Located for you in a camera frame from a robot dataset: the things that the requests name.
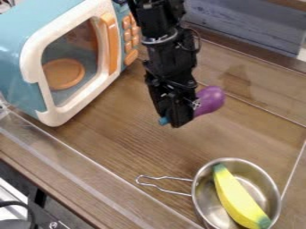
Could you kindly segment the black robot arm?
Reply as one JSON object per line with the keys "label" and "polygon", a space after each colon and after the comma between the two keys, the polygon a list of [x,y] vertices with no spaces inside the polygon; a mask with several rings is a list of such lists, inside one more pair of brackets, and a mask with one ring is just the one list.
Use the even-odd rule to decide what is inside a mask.
{"label": "black robot arm", "polygon": [[192,70],[200,50],[195,47],[192,30],[180,25],[184,0],[128,0],[128,7],[147,48],[144,82],[159,122],[179,128],[193,119],[197,84]]}

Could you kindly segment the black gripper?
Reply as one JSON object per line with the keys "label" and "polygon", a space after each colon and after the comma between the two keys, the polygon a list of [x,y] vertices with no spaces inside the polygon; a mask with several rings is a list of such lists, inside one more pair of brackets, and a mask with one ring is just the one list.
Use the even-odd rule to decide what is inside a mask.
{"label": "black gripper", "polygon": [[193,119],[199,100],[192,76],[197,48],[192,30],[177,27],[159,38],[143,38],[148,59],[143,62],[145,85],[156,113],[169,120],[173,128]]}

